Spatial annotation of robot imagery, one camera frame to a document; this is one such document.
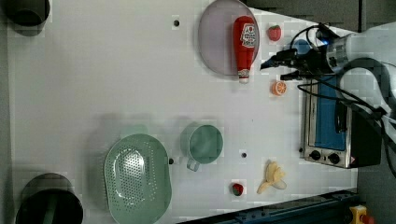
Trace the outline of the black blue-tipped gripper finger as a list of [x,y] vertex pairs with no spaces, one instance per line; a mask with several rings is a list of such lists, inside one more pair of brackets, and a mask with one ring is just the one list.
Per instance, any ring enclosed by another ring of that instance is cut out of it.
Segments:
[[314,78],[314,76],[312,74],[305,74],[300,71],[294,71],[294,72],[280,76],[280,79],[283,81],[303,80],[303,79],[313,79],[313,78]]
[[280,62],[277,60],[273,60],[273,59],[269,59],[266,62],[261,64],[260,69],[267,69],[267,68],[272,68],[272,67],[279,67],[280,66]]

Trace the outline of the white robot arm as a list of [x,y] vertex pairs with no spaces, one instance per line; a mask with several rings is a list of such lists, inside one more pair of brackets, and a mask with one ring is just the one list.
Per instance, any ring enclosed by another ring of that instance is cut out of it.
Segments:
[[369,71],[377,81],[382,99],[390,108],[389,122],[395,122],[395,24],[393,22],[370,28],[362,33],[337,35],[326,25],[313,27],[322,42],[305,54],[290,47],[281,50],[261,64],[262,69],[285,66],[292,73],[283,80],[313,79],[322,76],[342,78],[353,69]]

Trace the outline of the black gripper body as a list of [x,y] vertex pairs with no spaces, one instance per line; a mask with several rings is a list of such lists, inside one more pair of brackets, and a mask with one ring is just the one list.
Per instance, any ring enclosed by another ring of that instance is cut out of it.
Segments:
[[312,74],[314,77],[332,74],[333,70],[326,61],[321,51],[309,50],[305,55],[298,55],[296,49],[286,49],[278,52],[274,59],[280,62],[280,66],[286,66],[294,71]]

